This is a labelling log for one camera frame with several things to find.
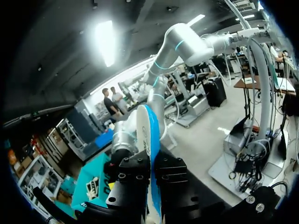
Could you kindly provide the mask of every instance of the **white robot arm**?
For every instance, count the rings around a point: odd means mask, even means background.
[[[243,30],[235,35],[211,34],[199,37],[189,26],[179,23],[173,25],[166,31],[163,45],[156,59],[143,77],[145,83],[153,86],[148,96],[147,105],[153,110],[159,120],[160,137],[165,132],[164,92],[167,84],[167,79],[161,76],[161,74],[163,74],[179,56],[186,65],[194,66],[209,60],[214,55],[233,53],[237,46],[247,45],[249,37],[254,37],[258,42],[271,42],[269,33],[267,31],[261,31],[258,28]],[[266,65],[265,59],[264,62],[261,63],[259,63],[258,67]],[[134,142],[132,134],[124,131],[126,129],[125,126],[126,122],[121,122],[116,125],[112,152],[115,152],[119,147],[131,145]]]

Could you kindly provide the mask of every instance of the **man in black shirt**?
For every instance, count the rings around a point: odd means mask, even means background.
[[[122,116],[122,113],[121,113],[120,109],[118,108],[118,106],[114,102],[112,102],[111,99],[108,98],[108,96],[109,96],[108,89],[104,88],[102,90],[102,93],[105,96],[105,98],[104,98],[105,107],[107,108],[107,110],[110,113],[111,117],[114,120],[119,120],[119,118]]]

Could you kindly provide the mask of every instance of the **white floor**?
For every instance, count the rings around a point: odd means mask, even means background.
[[[178,142],[178,146],[172,149],[174,155],[183,158],[189,170],[193,172],[197,178],[232,206],[239,203],[241,201],[240,198],[216,182],[208,174],[208,170],[222,155],[223,140],[227,133],[232,129],[238,118],[244,118],[245,116],[243,89],[233,87],[238,80],[239,78],[232,80],[230,87],[225,86],[227,100],[223,102],[221,107],[205,112],[192,123],[189,129],[177,124],[171,127],[171,132]],[[280,97],[277,97],[277,108],[280,99]],[[256,106],[255,116],[258,122],[260,122],[260,115],[261,104],[258,104]],[[286,122],[285,129],[287,128],[290,139],[293,140],[296,137],[295,118],[291,117],[288,119],[290,122],[289,124],[288,121]],[[281,121],[282,115],[276,112],[275,128],[279,127]],[[287,168],[290,164],[291,158],[296,158],[295,141],[288,147],[287,160],[284,168]],[[293,172],[287,175],[284,175],[282,172],[277,181],[285,178],[285,181],[291,185],[294,176],[295,174]],[[279,186],[276,187],[275,190],[280,195],[284,192],[283,187]]]

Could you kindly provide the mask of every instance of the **wooden desk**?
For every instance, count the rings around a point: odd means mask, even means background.
[[[260,84],[260,78],[259,78],[259,76],[254,76],[254,80],[256,81],[256,83],[246,84],[246,88],[247,89],[252,89],[252,86],[254,85],[254,88],[256,90],[261,90],[261,84]],[[243,82],[242,78],[234,85],[234,87],[235,88],[245,89],[245,83]],[[284,94],[290,94],[290,95],[293,95],[293,96],[296,95],[296,92],[293,92],[293,91],[282,90],[281,92],[284,93]]]

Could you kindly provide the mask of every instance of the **black case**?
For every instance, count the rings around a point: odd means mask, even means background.
[[[217,78],[213,83],[204,84],[206,98],[210,106],[220,107],[222,102],[226,99],[226,94],[221,78]]]

